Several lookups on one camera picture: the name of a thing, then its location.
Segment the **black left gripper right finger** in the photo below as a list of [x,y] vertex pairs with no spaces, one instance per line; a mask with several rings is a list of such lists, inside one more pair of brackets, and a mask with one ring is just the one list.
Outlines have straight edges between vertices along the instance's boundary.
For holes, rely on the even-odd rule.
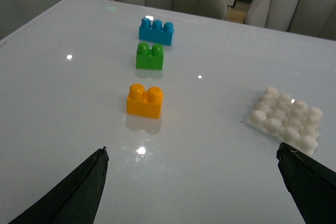
[[287,143],[278,168],[305,223],[335,223],[335,172]]

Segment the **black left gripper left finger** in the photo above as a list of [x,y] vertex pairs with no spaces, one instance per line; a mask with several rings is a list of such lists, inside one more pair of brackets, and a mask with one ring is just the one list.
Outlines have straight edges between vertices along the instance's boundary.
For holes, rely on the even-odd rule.
[[108,161],[106,148],[98,149],[11,223],[93,223]]

